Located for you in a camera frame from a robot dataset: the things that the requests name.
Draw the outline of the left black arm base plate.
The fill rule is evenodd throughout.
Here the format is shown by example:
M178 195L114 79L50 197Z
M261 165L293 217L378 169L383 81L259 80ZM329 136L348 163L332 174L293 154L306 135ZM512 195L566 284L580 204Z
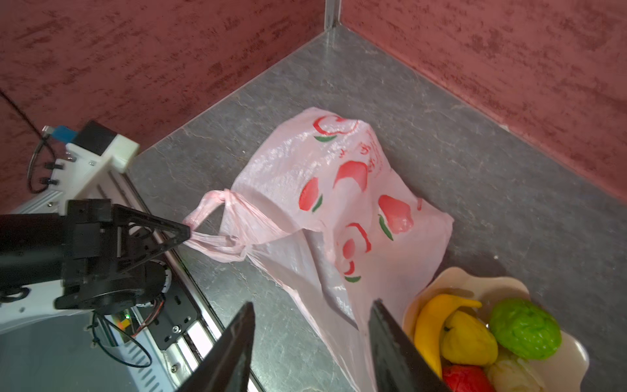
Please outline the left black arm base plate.
M148 331L160 351L166 351L186 333L201 315L194 299L178 277L174 277L165 302Z

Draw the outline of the yellow fake banana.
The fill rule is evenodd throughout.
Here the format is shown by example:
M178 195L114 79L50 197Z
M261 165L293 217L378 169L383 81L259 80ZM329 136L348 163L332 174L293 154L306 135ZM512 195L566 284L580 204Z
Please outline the yellow fake banana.
M439 294L421 309L416 320L414 346L439 378L442 378L439 348L442 327L448 317L461 307L480 309L483 304L451 294Z

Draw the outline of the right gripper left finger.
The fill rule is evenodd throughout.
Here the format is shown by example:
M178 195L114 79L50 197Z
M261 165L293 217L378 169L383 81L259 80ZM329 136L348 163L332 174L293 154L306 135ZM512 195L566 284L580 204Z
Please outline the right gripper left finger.
M255 326L254 305L246 302L178 391L247 391L251 376Z

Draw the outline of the yellow fake lemon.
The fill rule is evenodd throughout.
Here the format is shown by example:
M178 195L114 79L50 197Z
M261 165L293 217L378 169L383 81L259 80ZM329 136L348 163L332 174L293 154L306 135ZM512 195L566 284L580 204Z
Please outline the yellow fake lemon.
M440 353L452 364L487 367L498 357L498 343L486 324L457 310L444 323Z

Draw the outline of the green fake lime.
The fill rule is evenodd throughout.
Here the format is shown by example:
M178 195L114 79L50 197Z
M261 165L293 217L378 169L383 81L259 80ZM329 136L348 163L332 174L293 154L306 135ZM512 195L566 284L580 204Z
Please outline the green fake lime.
M555 317L521 298L498 302L491 311L488 327L501 346L522 359L548 359L562 344Z

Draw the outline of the pink plastic shopping bag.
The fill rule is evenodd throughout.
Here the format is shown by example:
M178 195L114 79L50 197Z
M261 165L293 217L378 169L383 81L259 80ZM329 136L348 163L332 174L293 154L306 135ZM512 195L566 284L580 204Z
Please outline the pink plastic shopping bag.
M453 219L413 194L372 127L309 108L279 125L229 189L185 219L188 246L249 260L294 300L357 391L374 391L368 320L401 321L440 266Z

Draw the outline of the cream fake pear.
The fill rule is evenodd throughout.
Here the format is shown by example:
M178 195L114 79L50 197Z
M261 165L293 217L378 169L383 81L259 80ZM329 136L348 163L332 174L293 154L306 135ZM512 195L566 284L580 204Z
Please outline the cream fake pear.
M546 391L528 362L507 349L499 349L496 362L484 369L496 392Z

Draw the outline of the red fake apple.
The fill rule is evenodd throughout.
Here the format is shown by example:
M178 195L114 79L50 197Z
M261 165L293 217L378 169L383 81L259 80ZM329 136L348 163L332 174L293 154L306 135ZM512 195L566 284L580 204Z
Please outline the red fake apple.
M481 367L454 365L442 371L442 379L453 392L495 392Z

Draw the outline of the peach scalloped plate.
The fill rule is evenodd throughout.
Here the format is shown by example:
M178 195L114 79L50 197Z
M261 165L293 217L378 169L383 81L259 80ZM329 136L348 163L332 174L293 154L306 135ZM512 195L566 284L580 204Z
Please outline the peach scalloped plate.
M424 290L417 294L403 315L402 330L414 336L416 320L421 308L439 294L452 294L483 303L483 307L465 312L489 321L497 302L507 298L529 300L530 293L524 283L511 277L476 277L461 268L451 267L439 274ZM580 391L581 383L589 369L589 355L576 338L565 331L556 354L544 360L529 360L527 369L546 391Z

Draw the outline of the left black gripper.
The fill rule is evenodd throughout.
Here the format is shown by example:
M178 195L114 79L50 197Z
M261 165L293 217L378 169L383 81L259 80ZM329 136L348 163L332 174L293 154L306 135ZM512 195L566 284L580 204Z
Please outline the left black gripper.
M167 235L158 241L153 230ZM154 302L166 291L158 256L191 237L184 224L113 204L71 200L65 215L1 217L1 302L28 297L34 284L60 282L57 310L114 314Z

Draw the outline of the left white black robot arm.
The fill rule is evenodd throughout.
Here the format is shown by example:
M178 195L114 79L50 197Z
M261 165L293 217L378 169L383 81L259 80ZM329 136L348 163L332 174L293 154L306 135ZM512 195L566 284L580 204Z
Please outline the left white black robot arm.
M151 302L171 279L157 259L187 225L109 199L70 200L65 213L1 217L1 331Z

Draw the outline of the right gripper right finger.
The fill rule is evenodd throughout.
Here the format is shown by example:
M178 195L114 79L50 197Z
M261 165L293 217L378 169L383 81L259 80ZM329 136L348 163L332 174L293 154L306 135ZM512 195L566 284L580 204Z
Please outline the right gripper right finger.
M449 390L422 358L380 299L372 304L368 327L379 392Z

